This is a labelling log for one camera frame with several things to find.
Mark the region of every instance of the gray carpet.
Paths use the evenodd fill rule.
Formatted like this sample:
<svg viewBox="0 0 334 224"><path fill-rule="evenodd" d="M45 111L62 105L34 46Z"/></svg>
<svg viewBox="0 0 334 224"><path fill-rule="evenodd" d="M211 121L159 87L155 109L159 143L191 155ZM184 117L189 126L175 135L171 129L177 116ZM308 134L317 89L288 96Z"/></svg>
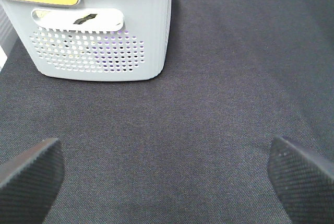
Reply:
<svg viewBox="0 0 334 224"><path fill-rule="evenodd" d="M173 0L163 72L45 77L18 42L0 73L0 162L46 137L66 176L45 223L290 223L274 135L334 160L334 0Z"/></svg>

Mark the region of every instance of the fabric texture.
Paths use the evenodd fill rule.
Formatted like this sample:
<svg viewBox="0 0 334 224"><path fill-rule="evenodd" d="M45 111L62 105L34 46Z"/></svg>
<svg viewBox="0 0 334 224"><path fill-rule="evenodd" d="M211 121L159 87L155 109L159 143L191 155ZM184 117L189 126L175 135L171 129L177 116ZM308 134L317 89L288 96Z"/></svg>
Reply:
<svg viewBox="0 0 334 224"><path fill-rule="evenodd" d="M334 0L173 0L149 81L0 74L0 162L47 137L65 179L45 223L291 223L267 175L289 136L334 160Z"/></svg>

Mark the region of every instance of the plastic basket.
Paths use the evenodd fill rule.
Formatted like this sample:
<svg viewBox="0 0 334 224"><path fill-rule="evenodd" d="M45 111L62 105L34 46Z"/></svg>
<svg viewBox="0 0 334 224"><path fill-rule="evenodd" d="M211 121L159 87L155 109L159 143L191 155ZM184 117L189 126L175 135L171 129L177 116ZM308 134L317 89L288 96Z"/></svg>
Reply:
<svg viewBox="0 0 334 224"><path fill-rule="evenodd" d="M171 0L0 1L47 76L130 81L163 69Z"/></svg>

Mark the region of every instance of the gray plastic basket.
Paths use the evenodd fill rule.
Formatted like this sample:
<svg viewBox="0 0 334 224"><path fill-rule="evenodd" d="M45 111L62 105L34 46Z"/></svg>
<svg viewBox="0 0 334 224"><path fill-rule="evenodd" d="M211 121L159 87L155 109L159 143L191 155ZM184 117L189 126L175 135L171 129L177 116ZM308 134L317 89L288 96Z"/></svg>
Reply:
<svg viewBox="0 0 334 224"><path fill-rule="evenodd" d="M163 69L171 0L79 0L75 6L2 3L37 69L47 76L146 80ZM68 22L83 14L100 17L82 27Z"/></svg>

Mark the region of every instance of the laundry basket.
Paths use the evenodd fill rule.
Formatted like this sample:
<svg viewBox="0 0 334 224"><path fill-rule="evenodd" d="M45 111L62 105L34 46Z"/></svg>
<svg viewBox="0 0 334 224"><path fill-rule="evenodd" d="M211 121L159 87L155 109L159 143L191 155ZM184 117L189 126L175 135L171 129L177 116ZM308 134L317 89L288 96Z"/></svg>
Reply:
<svg viewBox="0 0 334 224"><path fill-rule="evenodd" d="M168 44L171 0L0 0L37 69L51 77L146 80Z"/></svg>

